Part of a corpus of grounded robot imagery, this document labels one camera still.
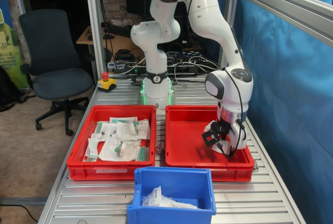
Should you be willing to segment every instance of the blue bin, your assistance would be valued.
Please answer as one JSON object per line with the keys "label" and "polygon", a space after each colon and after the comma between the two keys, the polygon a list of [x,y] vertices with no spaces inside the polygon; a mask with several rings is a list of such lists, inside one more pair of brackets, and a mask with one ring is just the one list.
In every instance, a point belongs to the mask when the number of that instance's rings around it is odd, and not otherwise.
{"label": "blue bin", "polygon": [[[127,206],[129,224],[210,224],[216,214],[209,169],[147,167],[134,172],[135,190]],[[161,186],[162,195],[199,209],[144,207],[143,199]]]}

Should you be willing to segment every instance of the blue curtain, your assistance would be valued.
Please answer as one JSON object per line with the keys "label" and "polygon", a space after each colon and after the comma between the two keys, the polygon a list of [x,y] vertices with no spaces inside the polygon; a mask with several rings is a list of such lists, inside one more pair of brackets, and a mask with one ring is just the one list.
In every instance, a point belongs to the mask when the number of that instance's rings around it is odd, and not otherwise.
{"label": "blue curtain", "polygon": [[247,0],[234,28],[253,73],[255,131],[305,221],[333,223],[333,49]]}

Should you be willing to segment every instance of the brick wall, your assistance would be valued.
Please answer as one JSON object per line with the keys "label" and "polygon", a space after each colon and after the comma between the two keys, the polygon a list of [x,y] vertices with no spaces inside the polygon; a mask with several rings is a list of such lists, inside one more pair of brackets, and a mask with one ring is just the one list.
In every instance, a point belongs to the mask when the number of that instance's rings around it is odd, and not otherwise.
{"label": "brick wall", "polygon": [[21,26],[19,24],[20,9],[17,0],[7,0],[9,5],[9,11],[11,15],[11,20],[13,22],[16,35],[18,37],[19,47],[21,51],[23,63],[30,63],[30,54],[27,43],[24,39]]}
{"label": "brick wall", "polygon": [[143,22],[138,15],[127,12],[126,0],[103,0],[108,22],[122,27]]}

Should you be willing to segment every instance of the office chair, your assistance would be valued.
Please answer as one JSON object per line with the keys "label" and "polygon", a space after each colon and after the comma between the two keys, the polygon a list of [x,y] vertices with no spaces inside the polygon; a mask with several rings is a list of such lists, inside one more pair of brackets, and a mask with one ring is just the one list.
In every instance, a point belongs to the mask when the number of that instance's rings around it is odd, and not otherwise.
{"label": "office chair", "polygon": [[90,75],[79,68],[80,59],[74,49],[69,31],[67,14],[57,9],[42,9],[19,17],[21,28],[31,55],[31,65],[21,65],[21,73],[37,97],[52,101],[50,110],[36,118],[36,129],[42,129],[40,121],[58,112],[65,112],[66,135],[73,135],[68,128],[71,110],[85,111],[88,97],[68,100],[89,90],[93,85]]}

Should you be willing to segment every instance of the red tray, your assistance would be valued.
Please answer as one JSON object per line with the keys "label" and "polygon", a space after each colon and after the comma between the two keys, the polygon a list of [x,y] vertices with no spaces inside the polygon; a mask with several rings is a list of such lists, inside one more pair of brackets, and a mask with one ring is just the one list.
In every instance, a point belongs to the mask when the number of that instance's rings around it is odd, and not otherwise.
{"label": "red tray", "polygon": [[[149,161],[109,162],[98,159],[82,162],[88,146],[88,138],[98,121],[109,121],[110,117],[137,116],[138,120],[149,119],[150,140],[142,140],[141,146],[149,147]],[[72,180],[134,180],[134,170],[155,165],[156,107],[155,106],[93,106],[82,126],[74,147],[67,159]],[[104,142],[98,144],[98,153]]]}
{"label": "red tray", "polygon": [[216,119],[217,106],[167,106],[165,163],[171,167],[209,168],[213,181],[250,181],[254,160],[246,146],[227,159],[207,148],[203,129]]}

